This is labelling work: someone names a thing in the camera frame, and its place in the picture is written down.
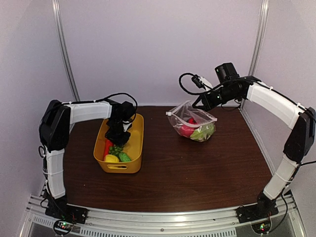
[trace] plastic basket handle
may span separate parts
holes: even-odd
[[[124,164],[107,164],[109,169],[127,169],[127,165]]]

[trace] wooden tabletop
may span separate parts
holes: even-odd
[[[77,123],[64,156],[69,204],[179,212],[255,202],[271,173],[240,112],[213,109],[216,132],[198,143],[176,133],[168,110],[139,108],[145,127],[142,167],[136,174],[104,172],[93,157],[102,120]]]

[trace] ziplock bag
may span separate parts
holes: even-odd
[[[169,122],[180,136],[204,142],[215,132],[217,118],[213,115],[192,107],[191,101],[166,112]]]

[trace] black cable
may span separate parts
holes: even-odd
[[[314,121],[314,123],[316,123],[316,119],[314,118],[314,115],[312,114],[311,111],[309,111],[308,109],[305,109],[305,112],[307,113],[307,115]]]
[[[47,200],[47,198],[43,199],[43,200],[40,202],[40,206],[41,206],[42,208],[47,209],[47,207],[42,206],[42,204],[43,204],[43,202],[44,202],[45,200]]]
[[[286,215],[287,215],[287,212],[288,212],[288,205],[287,205],[286,200],[284,199],[283,191],[282,191],[282,193],[281,193],[281,198],[283,199],[283,201],[284,201],[284,203],[285,203],[286,211],[285,211],[285,214],[284,214],[282,220],[281,220],[272,230],[269,231],[269,234],[272,233],[273,231],[275,231],[275,230],[281,225],[281,223],[285,220]]]
[[[126,93],[126,92],[119,92],[119,93],[115,93],[115,94],[112,94],[112,95],[108,95],[107,97],[104,97],[104,98],[102,98],[102,99],[96,100],[96,102],[101,102],[101,101],[107,100],[107,99],[109,99],[109,98],[111,98],[111,97],[113,97],[113,96],[117,96],[117,95],[126,95],[126,96],[128,96],[129,98],[131,98],[131,99],[135,102],[134,118],[132,119],[131,122],[128,122],[128,123],[123,122],[123,123],[124,123],[124,124],[129,124],[129,123],[134,122],[134,120],[135,120],[135,118],[136,118],[136,112],[137,112],[137,109],[138,109],[138,103],[137,103],[136,99],[135,99],[133,96],[131,96],[130,94],[128,94],[128,93]]]
[[[39,146],[39,156],[42,157],[42,158],[45,158],[46,156],[46,149],[44,146]]]
[[[307,165],[307,164],[314,164],[314,163],[316,163],[316,160],[310,161],[310,162],[306,162],[306,163],[302,163],[300,166]]]
[[[57,205],[57,203],[55,202],[55,200],[54,200],[54,198],[53,198],[53,196],[52,196],[52,194],[51,194],[51,192],[50,192],[48,183],[47,183],[47,191],[48,191],[48,193],[49,193],[49,195],[50,195],[50,197],[51,197],[53,203],[55,204],[55,206],[65,215],[65,217],[67,217],[67,213],[64,212],[64,211]]]
[[[221,105],[221,108],[222,108],[223,110],[227,111],[227,112],[231,112],[231,111],[234,111],[234,110],[239,109],[239,108],[240,108],[240,104],[239,104],[238,106],[234,107],[233,109],[230,109],[230,110],[225,109],[225,107],[223,107],[223,105]]]
[[[209,88],[209,89],[213,89],[212,87],[209,87],[208,85],[206,85],[206,84],[204,84],[204,83],[203,83],[203,85],[204,85],[205,87]]]
[[[184,77],[184,76],[194,76],[192,73],[183,73],[180,77],[179,77],[179,85],[180,85],[180,87],[181,87],[181,89],[183,89],[186,93],[188,93],[189,95],[202,95],[202,94],[204,94],[205,92],[200,92],[200,93],[194,93],[194,92],[190,92],[190,91],[188,91],[183,85],[182,85],[182,82],[181,82],[181,80],[182,80],[182,77]]]

